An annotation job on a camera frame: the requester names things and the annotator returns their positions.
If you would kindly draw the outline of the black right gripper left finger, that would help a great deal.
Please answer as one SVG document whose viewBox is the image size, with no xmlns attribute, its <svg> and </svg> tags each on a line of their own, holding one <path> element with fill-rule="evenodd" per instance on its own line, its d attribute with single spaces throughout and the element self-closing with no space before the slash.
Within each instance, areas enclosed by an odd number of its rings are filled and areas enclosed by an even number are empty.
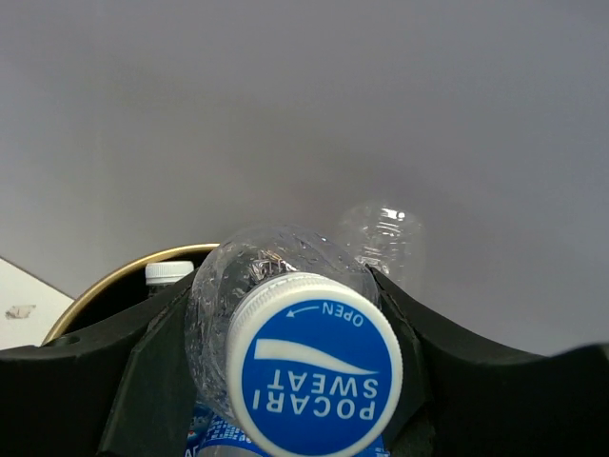
<svg viewBox="0 0 609 457">
<path fill-rule="evenodd" d="M 2 455 L 183 455 L 193 278 L 41 347 L 2 350 Z"/>
</svg>

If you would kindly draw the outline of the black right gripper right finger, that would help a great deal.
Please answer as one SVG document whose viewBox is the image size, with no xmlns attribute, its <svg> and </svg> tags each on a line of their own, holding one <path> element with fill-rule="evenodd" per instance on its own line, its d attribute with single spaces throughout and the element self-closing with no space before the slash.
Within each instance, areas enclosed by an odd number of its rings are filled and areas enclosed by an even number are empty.
<svg viewBox="0 0 609 457">
<path fill-rule="evenodd" d="M 383 431 L 391 455 L 607 455 L 607 344 L 550 356 L 511 348 L 371 273 L 403 356 L 401 397 Z"/>
</svg>

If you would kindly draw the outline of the clear bottle blue label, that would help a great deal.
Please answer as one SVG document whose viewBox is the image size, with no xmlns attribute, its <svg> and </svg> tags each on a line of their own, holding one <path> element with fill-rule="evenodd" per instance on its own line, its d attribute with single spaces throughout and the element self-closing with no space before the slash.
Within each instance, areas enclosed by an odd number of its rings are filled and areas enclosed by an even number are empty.
<svg viewBox="0 0 609 457">
<path fill-rule="evenodd" d="M 152 297 L 188 276 L 194 270 L 190 261 L 149 263 L 145 267 L 147 297 Z"/>
</svg>

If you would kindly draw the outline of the clear unlabelled plastic bottle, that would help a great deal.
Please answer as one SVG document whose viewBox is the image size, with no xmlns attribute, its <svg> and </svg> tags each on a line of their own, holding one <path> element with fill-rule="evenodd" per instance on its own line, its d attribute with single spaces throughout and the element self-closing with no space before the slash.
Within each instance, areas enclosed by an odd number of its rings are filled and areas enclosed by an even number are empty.
<svg viewBox="0 0 609 457">
<path fill-rule="evenodd" d="M 425 229 L 415 214 L 386 201 L 362 202 L 344 213 L 336 240 L 410 295 L 421 294 Z"/>
</svg>

